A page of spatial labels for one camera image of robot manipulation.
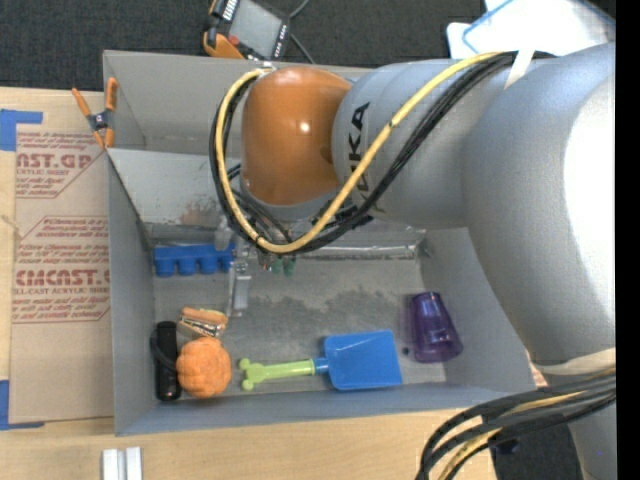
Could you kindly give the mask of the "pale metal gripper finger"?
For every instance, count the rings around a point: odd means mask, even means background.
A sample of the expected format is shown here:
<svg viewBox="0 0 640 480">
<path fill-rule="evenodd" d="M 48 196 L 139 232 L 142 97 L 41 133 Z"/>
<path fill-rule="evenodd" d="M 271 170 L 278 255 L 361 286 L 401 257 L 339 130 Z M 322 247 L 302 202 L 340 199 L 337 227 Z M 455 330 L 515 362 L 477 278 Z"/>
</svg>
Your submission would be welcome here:
<svg viewBox="0 0 640 480">
<path fill-rule="evenodd" d="M 239 316 L 249 306 L 252 275 L 246 261 L 235 262 L 229 276 L 228 314 Z"/>
<path fill-rule="evenodd" d="M 223 251 L 229 247 L 233 240 L 234 231 L 229 226 L 226 217 L 220 217 L 215 228 L 215 248 Z"/>
</svg>

